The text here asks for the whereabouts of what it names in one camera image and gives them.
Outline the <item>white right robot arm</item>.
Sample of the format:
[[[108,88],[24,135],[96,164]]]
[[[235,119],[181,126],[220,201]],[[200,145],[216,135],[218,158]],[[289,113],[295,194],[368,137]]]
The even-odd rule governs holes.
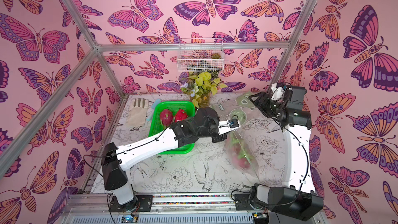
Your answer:
[[[312,118],[310,112],[303,110],[306,92],[304,87],[276,83],[267,92],[249,97],[265,117],[273,119],[280,127],[287,153],[282,186],[255,184],[246,194],[255,209],[303,222],[323,209],[323,198],[317,195],[311,174]]]

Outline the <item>potted green leafy plant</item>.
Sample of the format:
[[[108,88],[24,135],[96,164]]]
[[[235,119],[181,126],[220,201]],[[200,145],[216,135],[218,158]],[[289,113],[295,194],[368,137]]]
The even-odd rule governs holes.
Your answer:
[[[190,97],[196,109],[209,107],[210,96],[227,87],[219,78],[218,72],[186,72],[187,81],[180,90]]]

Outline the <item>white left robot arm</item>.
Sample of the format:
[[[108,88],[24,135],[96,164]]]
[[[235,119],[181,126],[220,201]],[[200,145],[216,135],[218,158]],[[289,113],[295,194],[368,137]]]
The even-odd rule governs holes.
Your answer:
[[[109,143],[101,155],[104,188],[113,193],[118,204],[135,205],[137,197],[130,173],[134,165],[164,151],[194,144],[201,138],[210,138],[213,143],[225,141],[229,132],[239,128],[238,117],[221,121],[214,109],[206,107],[141,141],[120,146]]]

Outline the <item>green plastic basket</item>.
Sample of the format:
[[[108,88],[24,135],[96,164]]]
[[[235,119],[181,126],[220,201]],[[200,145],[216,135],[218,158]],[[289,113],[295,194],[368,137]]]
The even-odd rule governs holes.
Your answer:
[[[189,101],[166,101],[156,105],[151,121],[148,136],[153,136],[165,130],[170,124],[177,120],[195,115],[195,106]]]

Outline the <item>clear zip-top bag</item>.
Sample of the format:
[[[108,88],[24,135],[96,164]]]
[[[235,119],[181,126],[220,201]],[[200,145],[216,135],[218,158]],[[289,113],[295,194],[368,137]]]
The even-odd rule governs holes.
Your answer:
[[[217,94],[215,99],[211,100],[210,107],[217,112],[220,120],[237,118],[241,125],[247,125],[264,118],[249,99],[251,95],[251,92]]]

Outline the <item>red dragon fruit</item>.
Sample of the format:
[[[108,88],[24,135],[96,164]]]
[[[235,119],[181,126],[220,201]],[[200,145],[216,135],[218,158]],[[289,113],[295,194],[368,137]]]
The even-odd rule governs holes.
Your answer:
[[[174,115],[169,109],[164,109],[160,113],[160,121],[163,127],[167,128],[174,121]]]
[[[188,114],[186,113],[185,110],[179,109],[177,111],[177,113],[175,114],[175,116],[174,116],[174,122],[179,122],[179,121],[186,120],[188,117],[189,116],[188,116]]]

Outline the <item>beige green work glove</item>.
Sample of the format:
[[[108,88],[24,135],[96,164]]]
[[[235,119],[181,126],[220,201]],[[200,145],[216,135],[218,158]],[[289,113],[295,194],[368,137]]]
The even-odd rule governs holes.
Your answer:
[[[125,122],[128,128],[141,127],[146,122],[149,100],[135,98],[131,101],[129,113]]]

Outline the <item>aluminium frame post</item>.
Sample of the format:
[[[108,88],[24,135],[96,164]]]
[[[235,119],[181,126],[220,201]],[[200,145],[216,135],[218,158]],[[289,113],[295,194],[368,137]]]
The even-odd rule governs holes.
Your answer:
[[[80,10],[83,7],[83,3],[80,3],[80,0],[61,1],[67,9],[67,12],[70,14],[72,21],[75,23],[75,26],[80,30],[83,38],[85,39],[91,50],[94,52],[95,57],[101,64],[103,71],[106,73],[108,79],[111,81],[114,89],[121,97],[125,97],[125,93],[121,89],[119,81],[117,80],[113,70],[109,67],[103,53],[99,50],[100,45],[95,40],[91,29],[88,27],[85,17],[83,17],[84,13]]]

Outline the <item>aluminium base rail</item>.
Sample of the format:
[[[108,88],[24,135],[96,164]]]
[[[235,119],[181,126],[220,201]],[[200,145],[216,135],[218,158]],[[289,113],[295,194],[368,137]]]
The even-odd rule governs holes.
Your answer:
[[[299,224],[300,220],[251,204],[243,192],[138,194],[119,205],[110,194],[75,195],[61,224]]]

